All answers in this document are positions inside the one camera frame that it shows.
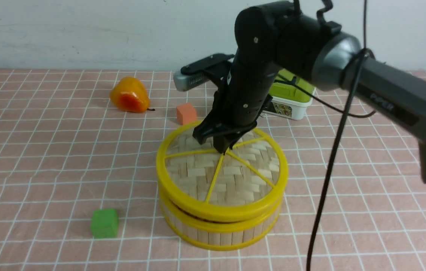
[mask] green container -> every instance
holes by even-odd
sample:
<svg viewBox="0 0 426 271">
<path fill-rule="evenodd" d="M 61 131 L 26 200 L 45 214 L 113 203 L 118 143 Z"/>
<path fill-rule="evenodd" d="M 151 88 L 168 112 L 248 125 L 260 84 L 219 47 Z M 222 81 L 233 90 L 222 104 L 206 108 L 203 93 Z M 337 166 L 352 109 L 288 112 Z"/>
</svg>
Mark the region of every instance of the green container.
<svg viewBox="0 0 426 271">
<path fill-rule="evenodd" d="M 299 77 L 295 76 L 293 73 L 285 69 L 282 69 L 279 74 L 290 81 L 295 80 L 295 84 L 297 86 L 303 88 L 308 93 L 313 94 L 315 87 L 306 82 L 305 80 L 300 79 Z M 276 82 L 273 83 L 270 88 L 271 96 L 296 101 L 299 103 L 308 103 L 310 101 L 310 96 L 303 93 L 303 91 L 297 89 L 296 87 L 288 84 L 288 82 L 285 82 L 283 79 L 280 79 L 280 77 L 277 77 L 275 81 Z"/>
</svg>

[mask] robotic arm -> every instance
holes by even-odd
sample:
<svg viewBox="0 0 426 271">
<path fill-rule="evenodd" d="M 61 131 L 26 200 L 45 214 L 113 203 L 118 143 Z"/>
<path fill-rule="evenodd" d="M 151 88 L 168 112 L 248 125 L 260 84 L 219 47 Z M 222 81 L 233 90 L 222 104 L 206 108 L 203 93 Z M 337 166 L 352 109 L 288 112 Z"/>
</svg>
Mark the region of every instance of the robotic arm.
<svg viewBox="0 0 426 271">
<path fill-rule="evenodd" d="M 233 55 L 216 54 L 175 74 L 179 91 L 208 80 L 218 87 L 212 110 L 193 132 L 200 144 L 213 137 L 215 149 L 224 153 L 256 127 L 281 69 L 321 91 L 351 90 L 361 44 L 342 32 L 340 24 L 325 22 L 323 11 L 317 19 L 308 17 L 298 0 L 247 8 L 235 22 L 238 48 L 232 63 L 228 60 Z M 367 58 L 362 67 L 356 96 L 419 140 L 421 176 L 426 183 L 426 81 L 373 58 Z"/>
</svg>

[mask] white wall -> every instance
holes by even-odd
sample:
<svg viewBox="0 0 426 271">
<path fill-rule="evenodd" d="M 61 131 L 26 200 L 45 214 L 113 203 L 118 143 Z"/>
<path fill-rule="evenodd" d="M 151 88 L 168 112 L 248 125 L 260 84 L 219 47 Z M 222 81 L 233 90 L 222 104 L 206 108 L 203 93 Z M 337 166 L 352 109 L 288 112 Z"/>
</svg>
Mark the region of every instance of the white wall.
<svg viewBox="0 0 426 271">
<path fill-rule="evenodd" d="M 0 0 L 0 67 L 178 69 L 234 53 L 238 12 L 269 0 Z M 362 0 L 327 15 L 361 38 Z M 301 1 L 314 16 L 320 0 Z M 426 1 L 371 0 L 368 46 L 401 69 L 426 69 Z"/>
</svg>

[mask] bamboo steamer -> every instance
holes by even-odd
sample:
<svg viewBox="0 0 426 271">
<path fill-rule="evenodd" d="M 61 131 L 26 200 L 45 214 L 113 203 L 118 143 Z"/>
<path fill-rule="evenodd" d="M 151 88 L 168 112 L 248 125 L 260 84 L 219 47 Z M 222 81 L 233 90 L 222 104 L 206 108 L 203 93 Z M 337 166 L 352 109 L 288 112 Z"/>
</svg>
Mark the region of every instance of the bamboo steamer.
<svg viewBox="0 0 426 271">
<path fill-rule="evenodd" d="M 185 241 L 233 250 L 262 239 L 275 225 L 288 179 L 286 158 L 260 129 L 220 154 L 213 139 L 192 137 L 184 125 L 161 144 L 156 158 L 159 203 L 166 222 Z"/>
</svg>

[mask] table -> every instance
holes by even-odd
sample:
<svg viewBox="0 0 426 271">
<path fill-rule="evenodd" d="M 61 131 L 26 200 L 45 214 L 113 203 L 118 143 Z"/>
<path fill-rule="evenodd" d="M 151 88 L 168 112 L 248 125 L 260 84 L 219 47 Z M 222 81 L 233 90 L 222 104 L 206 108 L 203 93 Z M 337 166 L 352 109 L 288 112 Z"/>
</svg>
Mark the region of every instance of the table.
<svg viewBox="0 0 426 271">
<path fill-rule="evenodd" d="M 412 72 L 426 79 L 426 72 Z M 108 99 L 124 76 L 141 79 L 151 107 L 123 113 Z M 290 178 L 277 225 L 240 251 L 182 242 L 158 209 L 155 155 L 178 127 L 175 107 L 199 117 L 215 87 L 175 91 L 172 72 L 0 69 L 0 271 L 286 271 L 305 256 L 340 115 L 314 102 L 294 121 L 259 127 L 284 149 Z M 344 91 L 318 93 L 342 106 Z M 353 113 L 370 109 L 356 100 Z M 426 185 L 417 143 L 381 115 L 349 119 L 313 270 L 426 270 Z M 89 219 L 116 208 L 117 239 L 91 239 Z"/>
</svg>

